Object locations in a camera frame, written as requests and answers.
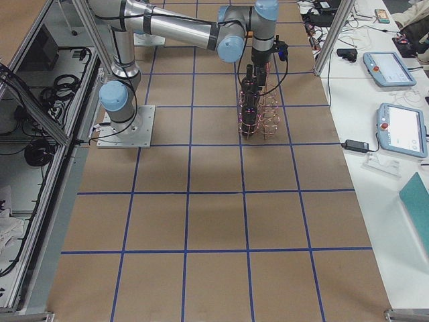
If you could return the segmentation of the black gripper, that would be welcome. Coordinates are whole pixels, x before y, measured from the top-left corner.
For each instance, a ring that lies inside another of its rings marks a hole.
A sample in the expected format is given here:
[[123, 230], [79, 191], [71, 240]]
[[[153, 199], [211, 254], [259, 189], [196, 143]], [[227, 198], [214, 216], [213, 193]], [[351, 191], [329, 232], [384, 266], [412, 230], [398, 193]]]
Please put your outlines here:
[[271, 62], [272, 53], [268, 51], [251, 51], [251, 61], [253, 63], [254, 77], [258, 87], [264, 87], [267, 80], [267, 69]]

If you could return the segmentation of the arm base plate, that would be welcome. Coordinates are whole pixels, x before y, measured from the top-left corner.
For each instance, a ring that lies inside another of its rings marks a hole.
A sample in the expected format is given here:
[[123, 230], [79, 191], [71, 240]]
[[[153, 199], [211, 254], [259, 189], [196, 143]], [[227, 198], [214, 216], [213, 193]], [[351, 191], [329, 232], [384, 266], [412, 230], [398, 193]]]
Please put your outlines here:
[[164, 46], [166, 39], [161, 36], [150, 35], [150, 34], [133, 34], [134, 45], [136, 47], [154, 47]]
[[153, 132], [155, 105], [140, 105], [137, 108], [137, 116], [133, 122], [118, 124], [111, 122], [109, 114], [105, 112], [101, 126], [98, 148], [149, 148]]

